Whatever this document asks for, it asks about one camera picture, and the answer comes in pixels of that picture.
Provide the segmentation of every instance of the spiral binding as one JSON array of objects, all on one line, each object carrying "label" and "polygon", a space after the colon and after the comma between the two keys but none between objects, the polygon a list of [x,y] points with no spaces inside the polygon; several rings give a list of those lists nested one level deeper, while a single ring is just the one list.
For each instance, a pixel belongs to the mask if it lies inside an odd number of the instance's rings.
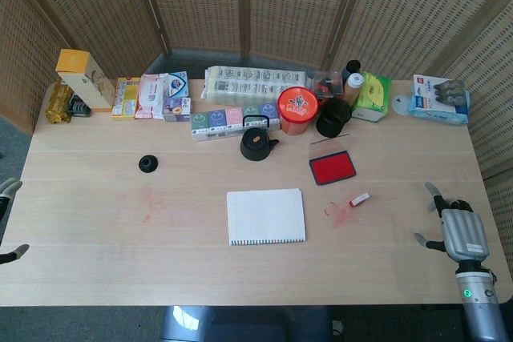
[{"label": "spiral binding", "polygon": [[257,240],[232,240],[232,246],[248,246],[251,244],[271,244],[271,243],[297,243],[305,242],[304,239],[257,239]]}]

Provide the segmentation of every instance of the black kettle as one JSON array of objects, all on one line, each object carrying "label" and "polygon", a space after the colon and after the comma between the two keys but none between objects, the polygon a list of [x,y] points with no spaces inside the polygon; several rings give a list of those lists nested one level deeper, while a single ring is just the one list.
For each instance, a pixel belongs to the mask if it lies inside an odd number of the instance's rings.
[{"label": "black kettle", "polygon": [[242,119],[242,127],[246,127],[246,118],[267,119],[267,130],[259,127],[252,127],[246,130],[240,141],[240,152],[249,160],[265,159],[273,147],[280,142],[278,139],[269,139],[269,117],[265,115],[246,115]]}]

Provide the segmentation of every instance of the kettle handle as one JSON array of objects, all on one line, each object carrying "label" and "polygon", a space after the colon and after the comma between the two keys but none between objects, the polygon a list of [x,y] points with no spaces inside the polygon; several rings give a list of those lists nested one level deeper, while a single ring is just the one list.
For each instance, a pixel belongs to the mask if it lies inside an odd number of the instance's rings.
[{"label": "kettle handle", "polygon": [[246,127],[244,121],[246,118],[266,118],[267,119],[267,128],[269,128],[269,117],[267,115],[244,115],[242,118],[242,127]]}]

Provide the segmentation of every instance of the black bottle cap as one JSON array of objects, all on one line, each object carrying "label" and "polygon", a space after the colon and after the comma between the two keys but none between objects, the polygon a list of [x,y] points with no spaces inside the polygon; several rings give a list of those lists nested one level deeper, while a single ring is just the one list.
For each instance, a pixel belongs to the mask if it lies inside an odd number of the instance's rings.
[{"label": "black bottle cap", "polygon": [[360,69],[362,68],[362,65],[360,64],[359,60],[349,60],[347,62],[347,65],[345,66],[345,68],[351,74],[354,74],[355,72],[360,72]]},{"label": "black bottle cap", "polygon": [[139,161],[139,169],[142,172],[153,172],[159,165],[159,161],[154,155],[145,155]]}]

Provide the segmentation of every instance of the notebook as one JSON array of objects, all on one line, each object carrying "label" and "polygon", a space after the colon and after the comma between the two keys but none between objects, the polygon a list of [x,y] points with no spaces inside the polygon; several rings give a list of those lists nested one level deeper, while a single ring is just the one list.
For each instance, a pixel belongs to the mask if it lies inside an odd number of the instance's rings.
[{"label": "notebook", "polygon": [[232,246],[306,241],[299,188],[230,191],[226,201]]}]

